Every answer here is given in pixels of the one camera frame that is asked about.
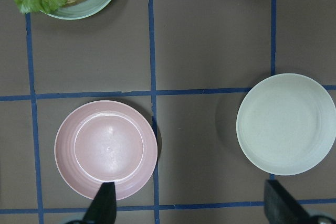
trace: pink plate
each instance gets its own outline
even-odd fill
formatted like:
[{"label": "pink plate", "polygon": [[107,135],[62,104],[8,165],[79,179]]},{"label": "pink plate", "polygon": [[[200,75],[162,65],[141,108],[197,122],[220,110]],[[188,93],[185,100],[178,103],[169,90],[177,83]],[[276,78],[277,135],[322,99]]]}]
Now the pink plate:
[{"label": "pink plate", "polygon": [[115,182],[117,200],[136,193],[150,179],[157,152],[147,120],[115,101],[90,102],[75,109],[63,121],[55,140],[61,176],[89,199],[103,182]]}]

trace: plate rim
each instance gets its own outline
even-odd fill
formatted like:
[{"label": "plate rim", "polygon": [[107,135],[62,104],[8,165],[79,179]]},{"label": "plate rim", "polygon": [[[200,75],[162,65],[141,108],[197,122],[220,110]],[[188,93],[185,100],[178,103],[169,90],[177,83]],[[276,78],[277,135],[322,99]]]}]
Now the plate rim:
[{"label": "plate rim", "polygon": [[238,143],[239,143],[239,146],[240,146],[240,149],[243,151],[243,153],[245,154],[245,156],[248,158],[248,160],[253,163],[256,167],[258,167],[259,169],[263,170],[264,172],[267,172],[267,173],[270,173],[270,174],[274,174],[274,175],[280,175],[280,176],[290,176],[290,175],[296,175],[296,174],[300,174],[300,173],[303,173],[303,172],[306,172],[310,169],[312,169],[313,167],[317,166],[326,156],[327,154],[330,152],[332,146],[333,146],[333,143],[335,142],[335,138],[336,138],[336,131],[334,133],[335,137],[334,137],[334,140],[332,141],[332,144],[327,152],[327,154],[319,161],[317,162],[316,164],[312,165],[311,167],[308,167],[308,168],[305,168],[305,169],[302,169],[301,171],[299,172],[294,172],[294,173],[275,173],[274,171],[271,171],[271,170],[268,170],[268,169],[265,169],[263,168],[262,166],[260,166],[259,164],[257,164],[256,162],[254,162],[253,159],[251,159],[249,157],[249,155],[247,155],[246,153],[246,150],[243,148],[242,146],[242,139],[239,137],[239,119],[241,118],[241,114],[242,114],[242,110],[243,110],[243,107],[244,107],[244,104],[246,103],[246,100],[248,99],[248,97],[250,96],[251,92],[253,92],[255,89],[257,89],[259,86],[263,85],[265,82],[269,81],[270,79],[274,79],[274,78],[282,78],[283,76],[296,76],[296,77],[301,77],[301,78],[305,78],[307,80],[309,80],[310,82],[314,83],[317,87],[319,87],[321,89],[321,91],[326,94],[326,98],[328,98],[328,100],[330,101],[330,104],[333,104],[333,114],[336,115],[336,107],[335,107],[335,103],[334,101],[332,100],[331,98],[331,95],[327,92],[327,90],[320,84],[318,83],[317,81],[315,81],[314,79],[308,77],[308,76],[305,76],[305,75],[302,75],[302,74],[298,74],[298,73],[280,73],[280,74],[275,74],[273,76],[270,76],[264,80],[261,80],[259,83],[257,83],[244,97],[243,101],[241,102],[240,106],[239,106],[239,109],[238,109],[238,113],[237,113],[237,119],[236,119],[236,135],[237,135],[237,138],[238,138]]},{"label": "plate rim", "polygon": [[87,18],[87,17],[90,17],[98,12],[100,12],[101,10],[103,10],[112,0],[106,0],[105,3],[103,3],[101,6],[99,6],[99,8],[97,8],[96,10],[94,10],[93,12],[90,12],[88,14],[85,14],[83,16],[78,16],[78,17],[63,17],[63,16],[58,16],[58,15],[55,15],[54,12],[57,11],[54,10],[53,12],[51,13],[48,13],[47,15],[50,16],[50,17],[53,17],[53,18],[57,18],[57,19],[62,19],[62,20],[79,20],[79,19],[84,19],[84,18]]},{"label": "plate rim", "polygon": [[[74,188],[74,186],[72,186],[68,181],[67,181],[67,179],[64,177],[64,175],[63,175],[63,173],[62,173],[62,171],[61,171],[61,169],[59,168],[59,164],[58,164],[58,161],[57,161],[57,151],[56,151],[56,145],[57,145],[57,140],[58,140],[58,136],[59,136],[59,133],[61,132],[61,129],[62,129],[62,127],[66,124],[66,122],[67,122],[67,120],[75,113],[75,112],[77,112],[78,110],[82,110],[83,108],[85,108],[86,106],[89,106],[89,105],[91,105],[91,104],[94,104],[94,103],[114,103],[114,104],[116,104],[116,105],[118,105],[118,106],[123,106],[123,107],[126,107],[126,108],[128,108],[128,109],[131,109],[133,112],[135,112],[137,115],[139,115],[140,116],[140,118],[141,118],[141,120],[142,120],[142,122],[148,127],[148,130],[150,131],[150,133],[151,133],[151,140],[150,141],[146,141],[146,143],[147,144],[153,144],[153,150],[154,150],[154,152],[155,153],[151,153],[151,154],[154,154],[154,156],[153,156],[153,164],[150,166],[150,173],[148,173],[148,176],[146,176],[146,179],[145,179],[145,181],[143,182],[143,183],[141,183],[138,187],[136,187],[137,189],[136,190],[132,190],[132,192],[131,193],[128,193],[126,196],[123,196],[123,197],[117,197],[117,200],[121,200],[121,199],[125,199],[125,198],[128,198],[128,197],[130,197],[130,196],[132,196],[133,194],[135,194],[136,192],[138,192],[148,181],[149,181],[149,179],[150,179],[150,177],[152,176],[152,174],[153,174],[153,172],[154,172],[154,169],[155,169],[155,166],[156,166],[156,163],[157,163],[157,161],[158,161],[158,149],[157,149],[157,140],[156,140],[156,137],[155,137],[155,134],[154,134],[154,131],[153,131],[153,129],[152,129],[152,126],[150,125],[150,123],[147,121],[147,119],[138,111],[138,110],[136,110],[135,108],[133,108],[133,107],[131,107],[131,106],[129,106],[129,105],[127,105],[127,104],[125,104],[125,103],[122,103],[122,102],[118,102],[118,101],[113,101],[113,100],[98,100],[98,101],[93,101],[93,102],[89,102],[89,103],[86,103],[86,104],[83,104],[83,105],[81,105],[81,106],[79,106],[78,108],[76,108],[76,109],[74,109],[70,114],[68,114],[67,116],[66,116],[66,118],[63,120],[63,122],[61,123],[61,125],[60,125],[60,127],[58,128],[58,131],[57,131],[57,134],[56,134],[56,137],[55,137],[55,142],[54,142],[54,159],[55,159],[55,163],[56,163],[56,166],[57,166],[57,169],[58,169],[58,172],[59,172],[59,174],[61,175],[61,177],[62,177],[62,179],[65,181],[65,183],[71,188],[71,189],[73,189],[75,192],[77,192],[78,194],[80,194],[80,195],[82,195],[82,196],[84,196],[84,197],[86,197],[86,198],[88,198],[88,199],[93,199],[93,198],[91,198],[91,197],[89,197],[89,196],[87,196],[87,195],[85,195],[85,194],[83,194],[83,193],[81,193],[81,192],[79,192],[79,190],[77,190],[76,188]],[[83,173],[85,174],[85,178],[93,178],[91,175],[89,175],[85,170],[83,171]],[[130,179],[132,179],[132,177],[134,176],[134,174],[132,174],[131,176],[130,176],[130,178],[129,179],[127,179],[126,181],[129,181]],[[100,180],[100,179],[96,179],[96,178],[93,178],[92,180],[94,180],[94,181],[96,181],[96,182],[101,182],[102,180]]]}]

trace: white plate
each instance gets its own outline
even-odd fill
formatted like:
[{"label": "white plate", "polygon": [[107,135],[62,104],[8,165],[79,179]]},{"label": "white plate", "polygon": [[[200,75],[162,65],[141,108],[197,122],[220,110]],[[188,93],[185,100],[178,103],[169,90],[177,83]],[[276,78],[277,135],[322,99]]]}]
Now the white plate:
[{"label": "white plate", "polygon": [[74,110],[55,140],[55,160],[65,182],[93,199],[103,182],[115,182],[117,200],[140,190],[150,179],[157,144],[147,120],[132,107],[96,101]]},{"label": "white plate", "polygon": [[236,127],[239,144],[254,165],[272,174],[294,175],[328,154],[336,137],[336,109],[316,81],[278,74],[246,95]]},{"label": "white plate", "polygon": [[92,16],[106,7],[112,0],[86,0],[78,5],[61,7],[48,15],[59,19],[81,19]]}]

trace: brown tile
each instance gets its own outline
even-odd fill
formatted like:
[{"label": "brown tile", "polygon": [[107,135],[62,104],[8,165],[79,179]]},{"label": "brown tile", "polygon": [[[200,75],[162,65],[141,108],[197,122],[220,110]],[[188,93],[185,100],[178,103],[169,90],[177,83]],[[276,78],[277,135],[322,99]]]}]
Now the brown tile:
[{"label": "brown tile", "polygon": [[6,224],[18,224],[18,223],[29,223],[38,224],[37,214],[10,214],[10,215],[0,215],[0,222]]},{"label": "brown tile", "polygon": [[0,95],[29,94],[25,15],[0,0]]},{"label": "brown tile", "polygon": [[0,102],[0,111],[0,208],[37,208],[30,101]]},{"label": "brown tile", "polygon": [[[45,224],[64,224],[67,221],[78,220],[84,216],[84,213],[79,214],[44,214]],[[117,212],[115,224],[151,224],[154,223],[153,211],[122,211]]]},{"label": "brown tile", "polygon": [[112,0],[81,20],[32,15],[35,90],[150,90],[148,0]]},{"label": "brown tile", "polygon": [[244,93],[157,98],[162,141],[160,204],[260,201],[269,177],[241,151],[236,116]]},{"label": "brown tile", "polygon": [[276,72],[335,84],[336,0],[277,0]]},{"label": "brown tile", "polygon": [[157,89],[250,87],[270,75],[270,0],[154,0]]},{"label": "brown tile", "polygon": [[160,211],[161,224],[267,224],[263,207],[228,207],[216,209]]}]

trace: bowl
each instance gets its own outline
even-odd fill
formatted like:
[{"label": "bowl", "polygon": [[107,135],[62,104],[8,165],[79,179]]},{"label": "bowl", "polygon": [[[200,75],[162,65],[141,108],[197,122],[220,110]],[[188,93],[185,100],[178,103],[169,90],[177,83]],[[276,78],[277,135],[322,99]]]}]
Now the bowl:
[{"label": "bowl", "polygon": [[309,77],[269,77],[245,96],[237,137],[246,157],[275,175],[303,173],[319,164],[336,137],[336,109],[323,86]]},{"label": "bowl", "polygon": [[66,20],[82,19],[101,11],[111,1],[112,0],[86,0],[74,6],[60,7],[48,15]]},{"label": "bowl", "polygon": [[133,195],[152,176],[158,156],[148,121],[134,108],[108,100],[71,112],[57,132],[54,151],[64,181],[89,199],[112,181],[117,200]]}]

